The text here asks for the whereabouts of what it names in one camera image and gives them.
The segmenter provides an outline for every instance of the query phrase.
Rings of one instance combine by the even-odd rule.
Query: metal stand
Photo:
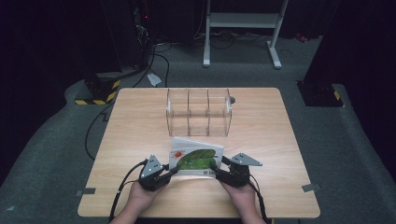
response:
[[[267,42],[268,49],[274,62],[274,67],[282,67],[277,56],[275,44],[282,25],[289,0],[284,0],[279,13],[211,13],[210,0],[207,0],[204,67],[210,66],[210,28],[211,27],[245,27],[245,28],[272,28],[273,38]]]

